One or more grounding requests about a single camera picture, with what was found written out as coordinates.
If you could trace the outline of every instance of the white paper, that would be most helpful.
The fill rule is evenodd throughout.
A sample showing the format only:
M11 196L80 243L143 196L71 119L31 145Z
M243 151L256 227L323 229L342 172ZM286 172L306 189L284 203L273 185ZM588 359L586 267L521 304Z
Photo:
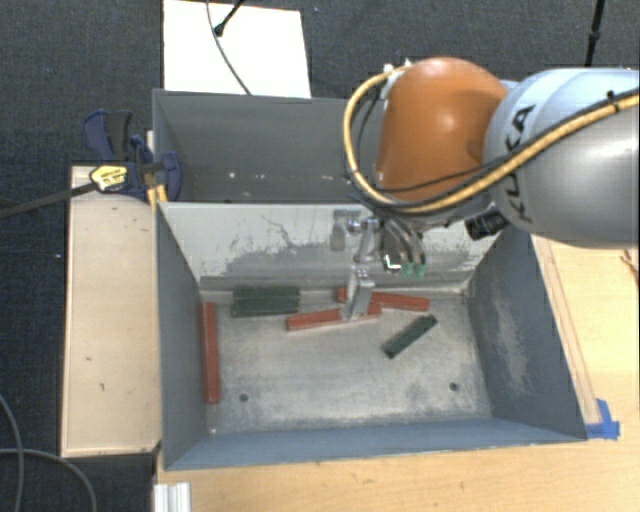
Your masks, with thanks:
M211 3L213 25L230 9L229 4ZM311 96L298 11L242 6L220 43L252 94ZM244 94L215 45L204 2L164 1L164 87Z

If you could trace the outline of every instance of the blue tape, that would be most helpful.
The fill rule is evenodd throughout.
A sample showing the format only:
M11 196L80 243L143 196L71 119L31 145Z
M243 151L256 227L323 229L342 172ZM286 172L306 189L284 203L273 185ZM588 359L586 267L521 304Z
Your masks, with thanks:
M587 436L589 439L611 439L612 441L617 441L618 437L620 437L620 422L611 419L609 405L605 400L596 398L596 403L598 404L602 421L585 425Z

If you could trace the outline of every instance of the wire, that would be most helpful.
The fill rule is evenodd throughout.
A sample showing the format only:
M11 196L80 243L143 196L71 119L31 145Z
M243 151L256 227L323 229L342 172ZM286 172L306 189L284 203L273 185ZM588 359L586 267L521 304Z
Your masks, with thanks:
M214 30L218 37L222 37L222 34L224 33L224 29L226 28L227 23L231 21L231 18L233 18L233 15L236 13L236 11L240 9L240 6L244 3L244 1L245 0L237 0L236 3L233 5L233 8L229 11L229 14L227 14L225 18L222 20L222 23L218 23L216 25Z
M18 489L16 490L16 501L14 510L15 512L20 512L20 508L22 507L22 494L24 491L24 446L22 446L22 437L20 436L20 429L18 428L18 423L16 422L16 417L13 415L9 404L4 399L4 397L0 394L0 405L4 409L4 414L9 420L9 424L11 425L11 430L13 430L13 438L15 440L15 453L18 455Z
M234 78L236 79L236 81L238 82L240 87L242 87L242 90L245 92L245 94L247 96L253 96L253 94L251 94L251 91L249 90L249 88L242 81L242 79L240 78L240 76L236 72L235 68L233 67L233 65L229 61L229 58L227 57L227 54L224 51L224 48L222 48L222 44L220 43L220 39L218 38L218 35L216 34L215 27L213 26L213 21L211 21L211 11L209 9L209 0L205 0L205 2L206 2L206 7L207 7L207 19L209 20L209 28L211 29L211 35L213 36L213 40L215 41L216 46L218 47L218 51L220 52L220 55L222 56L222 59L224 60L224 63L227 65L227 67L229 68L229 71L231 71L231 74L234 76Z
M360 159L360 146L362 145L362 136L364 135L364 129L367 126L367 122L369 121L369 118L373 113L373 109L378 104L378 100L380 99L380 94L382 93L381 86L377 86L375 89L376 89L375 96L371 100L371 103L369 103L369 107L367 108L367 111L364 114L364 119L360 124L360 130L358 132L358 138L356 141L356 155L358 155L358 159Z
M63 459L62 457L58 457L57 455L54 455L53 453L41 452L40 450L31 450L29 448L24 448L22 451L24 455L30 455L31 457L39 457L41 459L46 459L46 460L50 460L58 464L61 464L62 466L67 468L69 471L71 471L74 475L76 475L84 485L85 489L87 489L87 493L89 494L89 498L91 499L91 510L93 512L98 512L98 500L96 498L96 491L91 485L91 482L89 481L87 476L82 472L82 470L78 466L72 464L66 459ZM0 449L0 455L14 455L17 452L18 450L15 448Z
M397 188L385 188L375 186L375 189L378 192L385 192L387 194L391 194L394 192L410 192L412 190L419 190L421 188L432 187L433 185L437 185L438 183L443 183L445 181L452 180L454 178L462 178L464 176L468 176L469 174L475 174L482 170L488 169L489 164L479 165L477 167L472 167L471 169L467 169L465 171L456 172L454 174L449 174L447 176L442 176L441 178L437 178L435 180L423 181L421 183L416 183L415 185L407 185L406 187L397 187Z
M376 190L360 172L353 151L351 127L353 123L353 112L366 92L371 87L386 81L393 73L404 71L407 67L408 66L401 66L394 70L375 75L360 85L347 102L342 126L348 178L354 182L360 189L360 192L367 196L376 206L380 208L391 208L403 214L435 213L456 206L462 201L487 190L490 186L515 172L542 151L572 133L601 119L614 115L621 110L638 105L638 89L627 91L616 96L609 96L606 100L591 105L554 124L536 137L518 146L518 148L509 155L492 160L487 164L487 172L481 172L479 175L474 176L469 183L461 187L452 187L449 191L435 198L416 202L405 202Z
M20 429L18 428L18 423L16 422L16 417L14 416L9 404L6 402L2 394L0 394L0 405L4 409L5 415L11 424L11 429L13 430L13 437L15 438L15 448L3 448L0 449L0 455L17 455L18 456L18 489L16 491L16 501L15 501L15 512L20 512L22 507L22 495L24 491L24 456L29 455L31 457L39 457L41 459L47 459L53 462L57 462L58 464L62 464L69 471L75 474L82 484L87 489L89 493L89 498L91 499L91 510L93 512L98 511L98 500L96 499L96 492L91 485L91 482L87 478L87 476L74 464L69 462L62 457L58 457L52 453L43 452L40 450L30 450L25 448L22 445L22 438L20 436Z
M591 67L593 63L593 54L596 51L596 43L600 39L600 22L602 21L602 13L604 12L605 0L597 0L596 7L593 10L593 20L591 21L591 32L589 32L589 45L587 46L587 56L584 60L586 68Z
M424 246L422 245L422 242L420 242L416 232L407 226L407 224L399 217L394 218L391 223L398 226L400 231L408 237L407 243L410 247L411 262L424 265L427 262L427 255L424 252Z

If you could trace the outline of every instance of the wooden table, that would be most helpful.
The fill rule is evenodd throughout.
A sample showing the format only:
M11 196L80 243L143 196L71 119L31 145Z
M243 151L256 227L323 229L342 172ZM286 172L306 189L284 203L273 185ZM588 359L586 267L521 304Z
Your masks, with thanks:
M166 473L204 511L638 511L638 288L622 251L551 244L598 397L618 441Z

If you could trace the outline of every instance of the gray metal bin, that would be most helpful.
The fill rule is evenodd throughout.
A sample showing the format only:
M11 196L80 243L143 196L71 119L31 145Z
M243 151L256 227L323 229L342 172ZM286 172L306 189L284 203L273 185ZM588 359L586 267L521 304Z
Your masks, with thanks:
M331 250L335 212L366 215L340 178L343 106L155 92L155 150L178 151L186 177L156 215L166 468L586 439L531 239L515 229L481 242L460 226L429 232L423 280L373 271L380 288L429 298L438 319L393 360L381 345L418 313L294 333L282 316L230 315L240 285L295 285L303 310L334 304L357 246ZM218 311L216 405L202 401L203 300Z

